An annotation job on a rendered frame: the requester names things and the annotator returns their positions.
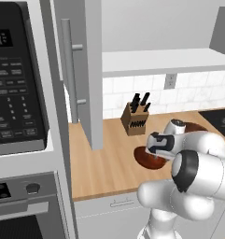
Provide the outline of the stainless steel oven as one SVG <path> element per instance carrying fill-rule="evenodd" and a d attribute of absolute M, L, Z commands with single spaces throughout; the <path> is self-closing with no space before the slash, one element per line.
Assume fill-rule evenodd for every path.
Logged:
<path fill-rule="evenodd" d="M 70 239 L 55 172 L 0 178 L 0 239 Z"/>

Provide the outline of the black oven knob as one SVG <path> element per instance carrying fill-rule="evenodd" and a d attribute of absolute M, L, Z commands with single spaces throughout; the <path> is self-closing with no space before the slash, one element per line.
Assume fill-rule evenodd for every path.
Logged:
<path fill-rule="evenodd" d="M 28 194 L 37 194 L 40 190 L 40 185 L 37 183 L 31 183 L 26 186 L 26 191 Z"/>

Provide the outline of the grey tall appliance cabinet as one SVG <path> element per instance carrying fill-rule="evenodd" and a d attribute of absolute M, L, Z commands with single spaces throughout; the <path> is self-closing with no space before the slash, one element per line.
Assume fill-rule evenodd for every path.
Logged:
<path fill-rule="evenodd" d="M 68 122 L 54 37 L 52 0 L 0 0 L 28 5 L 35 53 L 48 123 L 47 146 L 43 150 L 0 155 L 0 178 L 55 172 L 59 179 L 63 210 L 70 239 L 76 239 L 71 196 Z"/>

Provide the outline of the small brown bowl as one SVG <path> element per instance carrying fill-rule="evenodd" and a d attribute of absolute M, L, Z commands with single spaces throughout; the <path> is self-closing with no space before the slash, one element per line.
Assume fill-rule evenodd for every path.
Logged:
<path fill-rule="evenodd" d="M 141 166 L 151 170 L 161 169 L 166 164 L 166 159 L 146 153 L 145 147 L 135 148 L 134 158 Z"/>

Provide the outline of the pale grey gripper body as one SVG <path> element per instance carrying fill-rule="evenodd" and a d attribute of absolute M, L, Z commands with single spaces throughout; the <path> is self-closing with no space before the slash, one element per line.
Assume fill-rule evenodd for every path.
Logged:
<path fill-rule="evenodd" d="M 172 161 L 176 156 L 176 151 L 173 148 L 166 148 L 163 146 L 146 147 L 146 153 L 155 157 L 164 158 L 167 161 Z"/>

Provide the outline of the white open wall cabinet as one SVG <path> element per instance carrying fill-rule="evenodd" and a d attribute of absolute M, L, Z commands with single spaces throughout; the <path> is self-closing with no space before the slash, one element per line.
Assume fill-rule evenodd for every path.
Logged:
<path fill-rule="evenodd" d="M 104 77 L 225 70 L 209 48 L 225 0 L 102 0 Z"/>

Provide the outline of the black hob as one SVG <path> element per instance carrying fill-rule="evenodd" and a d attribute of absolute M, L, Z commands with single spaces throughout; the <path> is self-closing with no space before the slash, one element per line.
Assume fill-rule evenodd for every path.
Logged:
<path fill-rule="evenodd" d="M 205 110 L 199 114 L 225 136 L 225 109 Z"/>

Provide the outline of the wooden knife block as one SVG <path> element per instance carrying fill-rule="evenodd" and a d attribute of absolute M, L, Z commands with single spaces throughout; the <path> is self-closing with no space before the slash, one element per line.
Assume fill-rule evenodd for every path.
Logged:
<path fill-rule="evenodd" d="M 132 112 L 132 107 L 127 104 L 120 118 L 125 132 L 129 135 L 141 135 L 146 133 L 146 122 L 148 112 L 144 111 L 144 107 L 139 105 L 136 111 Z"/>

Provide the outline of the white drawer front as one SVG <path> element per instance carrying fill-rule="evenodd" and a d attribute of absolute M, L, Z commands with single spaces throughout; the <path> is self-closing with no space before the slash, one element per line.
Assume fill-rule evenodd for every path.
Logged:
<path fill-rule="evenodd" d="M 134 200 L 134 204 L 111 208 L 110 204 L 125 200 Z M 135 192 L 122 193 L 118 195 L 95 198 L 85 201 L 75 202 L 77 218 L 90 218 L 96 216 L 116 216 L 122 214 L 128 217 L 147 217 L 149 210 L 143 207 L 137 199 Z"/>

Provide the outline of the white base cabinet door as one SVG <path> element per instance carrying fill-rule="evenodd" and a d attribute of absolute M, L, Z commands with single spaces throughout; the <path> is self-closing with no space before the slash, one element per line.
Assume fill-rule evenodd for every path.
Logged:
<path fill-rule="evenodd" d="M 79 239 L 137 239 L 148 223 L 149 210 L 129 208 L 77 218 Z"/>

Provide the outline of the black microwave oven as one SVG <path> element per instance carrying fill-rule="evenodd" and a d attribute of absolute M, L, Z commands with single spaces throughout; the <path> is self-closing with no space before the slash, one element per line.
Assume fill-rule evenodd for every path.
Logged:
<path fill-rule="evenodd" d="M 43 150 L 47 137 L 28 5 L 0 1 L 0 155 Z"/>

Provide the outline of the grey wall power outlet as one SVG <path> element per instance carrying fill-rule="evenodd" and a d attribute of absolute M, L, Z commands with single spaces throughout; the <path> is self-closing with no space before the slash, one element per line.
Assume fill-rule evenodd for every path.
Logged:
<path fill-rule="evenodd" d="M 173 89 L 176 86 L 177 74 L 167 74 L 165 77 L 164 88 L 166 90 Z"/>

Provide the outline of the grey cabinet door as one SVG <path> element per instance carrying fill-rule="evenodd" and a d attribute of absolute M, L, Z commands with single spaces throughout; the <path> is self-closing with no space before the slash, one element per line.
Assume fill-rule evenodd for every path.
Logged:
<path fill-rule="evenodd" d="M 58 54 L 63 82 L 68 91 L 61 19 L 69 19 L 73 44 L 83 50 L 73 52 L 78 122 L 93 150 L 103 147 L 103 87 L 102 87 L 102 0 L 54 0 L 58 37 Z"/>
<path fill-rule="evenodd" d="M 218 10 L 209 48 L 225 54 L 225 7 Z"/>

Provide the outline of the large brown bowl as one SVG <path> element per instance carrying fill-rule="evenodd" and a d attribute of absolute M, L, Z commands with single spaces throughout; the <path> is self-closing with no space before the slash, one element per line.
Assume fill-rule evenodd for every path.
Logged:
<path fill-rule="evenodd" d="M 171 123 L 173 132 L 175 134 L 206 131 L 206 128 L 204 126 L 193 122 L 182 121 L 181 119 L 172 119 Z"/>

